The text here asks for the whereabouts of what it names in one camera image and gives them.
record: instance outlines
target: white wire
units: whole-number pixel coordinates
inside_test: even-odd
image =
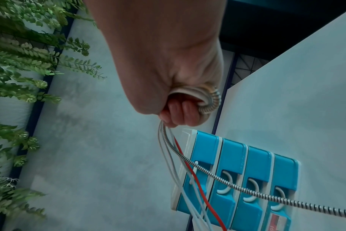
[[[170,136],[174,139],[174,135],[173,135],[172,130],[171,130],[170,128],[168,128],[168,127],[167,127],[167,129],[168,129],[168,131],[169,131],[169,133],[170,133]],[[168,150],[168,154],[169,154],[170,158],[173,159],[173,158],[172,158],[172,155],[171,155],[171,153],[170,153],[170,151],[169,151],[169,148],[168,148],[167,143],[164,142],[164,144],[165,144],[165,146],[166,146],[166,148],[167,148],[167,150]],[[193,189],[194,189],[194,191],[195,191],[196,198],[197,198],[198,202],[200,203],[200,207],[201,207],[201,210],[202,210],[202,212],[203,212],[203,217],[204,217],[204,219],[206,220],[206,223],[207,223],[207,225],[208,225],[208,228],[209,228],[210,231],[213,231],[213,228],[212,228],[210,219],[208,218],[206,209],[205,209],[205,207],[203,206],[203,203],[202,203],[202,201],[201,201],[201,197],[200,197],[200,194],[199,194],[199,192],[198,192],[198,189],[197,189],[196,185],[194,184],[195,179],[194,179],[194,177],[192,176],[192,174],[191,174],[190,170],[188,169],[188,167],[186,166],[185,162],[184,162],[181,158],[179,158],[179,160],[181,161],[182,166],[183,166],[184,169],[186,170],[186,173],[187,173],[188,177],[189,177],[190,180],[193,182],[192,186],[193,186]]]
[[[193,219],[195,220],[197,226],[198,226],[198,230],[199,231],[203,231],[202,229],[202,226],[200,225],[200,222],[198,221],[198,219],[200,219],[203,223],[204,223],[204,220],[202,219],[201,215],[198,213],[198,211],[196,210],[196,208],[193,206],[192,202],[189,200],[186,192],[184,191],[183,189],[183,186],[182,186],[182,183],[179,182],[179,177],[178,177],[178,174],[177,174],[177,171],[175,170],[175,165],[174,165],[174,162],[173,162],[173,159],[172,157],[170,156],[170,161],[171,161],[171,165],[172,165],[172,168],[173,168],[173,171],[171,169],[171,166],[169,164],[169,161],[165,155],[165,152],[163,150],[163,146],[162,146],[162,143],[160,141],[160,131],[162,129],[162,122],[159,124],[159,129],[158,129],[158,141],[159,141],[159,146],[160,146],[160,149],[162,151],[162,154],[163,154],[163,157],[165,159],[165,162],[167,164],[167,167],[168,167],[168,170],[169,170],[169,173],[174,181],[174,183],[177,185],[180,193],[182,193],[182,196],[183,196],[183,199],[184,201],[186,202],[186,205],[187,205],[187,208],[188,210],[190,211],[190,213],[192,214],[192,217]]]

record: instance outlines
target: label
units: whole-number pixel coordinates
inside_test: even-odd
[[[286,217],[271,213],[267,231],[284,231],[286,223]]]

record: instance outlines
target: grey wire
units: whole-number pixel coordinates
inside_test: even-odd
[[[291,200],[291,199],[287,199],[287,198],[281,198],[278,196],[273,196],[273,195],[268,195],[268,194],[256,192],[256,191],[250,190],[248,188],[243,188],[243,187],[240,187],[236,184],[228,182],[227,180],[215,175],[214,173],[210,172],[209,170],[207,170],[204,167],[194,163],[193,161],[191,161],[190,159],[188,159],[187,157],[182,155],[179,152],[179,150],[176,147],[174,147],[172,145],[172,143],[169,141],[168,136],[167,136],[166,127],[164,124],[162,124],[162,133],[163,133],[163,137],[164,137],[166,144],[169,146],[170,149],[173,150],[174,153],[176,153],[179,156],[179,158],[181,158],[184,162],[187,162],[189,165],[196,167],[199,171],[202,171],[206,175],[214,178],[218,182],[220,182],[220,183],[222,183],[222,184],[224,184],[230,188],[233,188],[233,189],[240,191],[242,193],[248,194],[250,196],[255,196],[257,198],[264,199],[267,201],[272,201],[272,202],[276,202],[276,203],[280,203],[280,204],[284,204],[287,206],[292,206],[292,207],[296,207],[296,208],[300,208],[300,209],[306,209],[306,210],[310,210],[310,211],[315,211],[315,212],[319,212],[319,213],[324,213],[324,214],[334,215],[337,217],[345,217],[346,218],[346,209],[336,209],[334,207],[320,206],[320,205],[316,205],[316,204],[312,204],[312,203],[305,203],[305,202],[295,201],[295,200]]]
[[[203,223],[204,223],[204,220],[202,219],[201,215],[198,213],[196,208],[193,206],[192,202],[189,200],[186,192],[183,189],[182,184],[179,183],[179,177],[178,177],[177,171],[175,170],[175,165],[174,165],[172,156],[170,156],[170,161],[171,161],[171,165],[172,165],[173,171],[172,171],[171,166],[169,164],[169,161],[168,161],[168,159],[167,159],[167,157],[165,155],[165,152],[164,152],[163,147],[162,147],[162,143],[160,142],[160,131],[161,131],[161,129],[162,129],[162,122],[159,124],[158,142],[159,142],[160,150],[162,151],[163,157],[164,157],[165,162],[167,164],[169,173],[170,173],[174,183],[176,184],[176,186],[179,188],[180,192],[182,193],[182,196],[183,196],[184,201],[186,202],[187,208],[190,211],[190,213],[192,214],[193,219],[197,223],[199,231],[202,231],[203,229],[202,229],[202,226],[201,226],[200,222],[198,221],[198,219],[200,219]]]
[[[171,138],[174,139],[174,135],[173,135],[172,130],[171,130],[170,128],[168,128],[168,131],[169,131],[169,133],[170,133]],[[165,146],[166,146],[166,148],[167,148],[167,151],[168,151],[168,154],[169,154],[170,158],[173,159],[173,158],[172,158],[172,155],[170,154],[170,151],[169,151],[169,149],[168,149],[167,144],[166,144],[165,142],[164,142],[164,144],[165,144]],[[200,194],[199,194],[199,192],[198,192],[198,189],[197,189],[197,187],[194,185],[195,179],[193,178],[192,174],[190,173],[190,170],[187,168],[185,162],[183,162],[183,160],[182,160],[181,158],[180,158],[179,160],[180,160],[180,162],[182,163],[182,166],[183,166],[184,169],[186,170],[187,175],[188,175],[188,177],[190,178],[190,180],[191,180],[191,182],[192,182],[192,184],[193,184],[192,186],[193,186],[193,189],[194,189],[194,191],[195,191],[196,198],[197,198],[198,202],[200,203],[200,207],[201,207],[201,210],[202,210],[202,212],[203,212],[203,217],[204,217],[204,219],[206,220],[206,223],[207,223],[207,225],[208,225],[208,228],[209,228],[210,231],[213,231],[213,228],[212,228],[210,219],[209,219],[209,217],[208,217],[208,215],[207,215],[207,212],[206,212],[205,207],[203,206],[203,203],[202,203],[202,201],[201,201],[201,197],[200,197]]]

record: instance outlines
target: blue plastic slot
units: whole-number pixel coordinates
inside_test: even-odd
[[[289,196],[290,190],[297,190],[297,180],[298,180],[298,162],[296,160],[286,158],[280,155],[275,155],[275,166],[273,170],[273,179],[271,185],[271,195],[280,196],[279,192],[275,190],[275,187],[279,187],[283,190],[286,198]],[[269,218],[272,216],[279,216],[280,220],[285,221],[282,231],[288,231],[291,226],[291,217],[286,211],[286,206],[284,206],[279,211],[271,210],[271,206],[276,206],[278,203],[269,201],[265,218],[262,225],[262,231],[266,231]]]
[[[216,171],[217,175],[228,180],[228,177],[222,173],[222,171],[225,170],[231,175],[233,183],[235,183],[238,174],[243,174],[246,152],[247,146],[245,144],[223,139],[220,159]],[[238,192],[234,192],[234,189],[230,189],[230,191],[224,195],[217,194],[217,190],[225,188],[226,186],[224,184],[215,181],[209,202],[225,224],[226,228],[229,228],[236,204],[236,201],[233,198],[233,193]],[[219,226],[216,218],[208,209],[207,214],[211,223]]]
[[[197,131],[196,142],[193,147],[191,161],[193,162],[198,161],[199,165],[206,168],[207,170],[210,170],[211,166],[214,165],[214,162],[215,162],[218,145],[219,145],[219,138],[217,136]],[[206,182],[207,182],[208,176],[201,171],[197,171],[196,175],[202,186],[203,192],[206,194],[207,193]],[[200,213],[201,207],[200,207],[199,201],[197,200],[195,191],[192,185],[189,184],[189,181],[190,181],[190,178],[186,175],[186,178],[183,184],[183,189],[186,192],[188,198],[191,200],[194,207]],[[184,201],[182,195],[180,196],[178,201],[177,211],[190,214],[187,204]]]
[[[272,154],[258,149],[249,147],[248,157],[244,173],[243,187],[255,190],[253,183],[248,181],[249,178],[255,180],[262,192],[264,182],[268,183],[272,169]],[[262,219],[263,209],[259,204],[259,199],[251,203],[243,201],[244,198],[250,197],[248,194],[241,193],[236,208],[234,220],[231,229],[236,231],[257,231]]]

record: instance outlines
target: flexible metal cable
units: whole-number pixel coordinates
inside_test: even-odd
[[[221,96],[220,96],[220,93],[218,92],[218,90],[212,86],[207,85],[207,86],[203,86],[202,88],[204,88],[205,90],[207,90],[210,93],[212,100],[211,100],[210,105],[199,106],[198,111],[201,114],[209,114],[219,107],[219,105],[221,103]],[[164,124],[162,125],[162,133],[163,133],[164,141],[166,142],[168,147],[174,153],[176,153],[179,156],[179,158],[181,158],[184,162],[188,163],[189,165],[192,165],[193,167],[197,168],[199,171],[205,173],[206,175],[214,178],[218,182],[220,182],[220,183],[222,183],[222,184],[224,184],[230,188],[233,188],[233,189],[240,191],[242,193],[248,194],[250,196],[255,196],[257,198],[264,199],[267,201],[272,201],[275,203],[280,203],[280,204],[284,204],[287,206],[292,206],[292,207],[296,207],[296,208],[300,208],[300,209],[306,209],[306,210],[310,210],[310,211],[315,211],[315,212],[319,212],[319,213],[324,213],[324,214],[329,214],[329,215],[333,215],[333,216],[337,216],[337,217],[346,218],[346,209],[337,209],[334,207],[321,206],[321,205],[317,205],[317,204],[295,201],[295,200],[291,200],[291,199],[287,199],[287,198],[268,195],[268,194],[264,194],[264,193],[250,190],[248,188],[243,188],[243,187],[240,187],[236,184],[228,182],[227,180],[215,175],[214,173],[212,173],[209,170],[205,169],[204,167],[194,163],[193,161],[191,161],[190,159],[185,157],[183,154],[181,154],[179,152],[179,150],[169,141],[168,136],[167,136],[167,128]]]

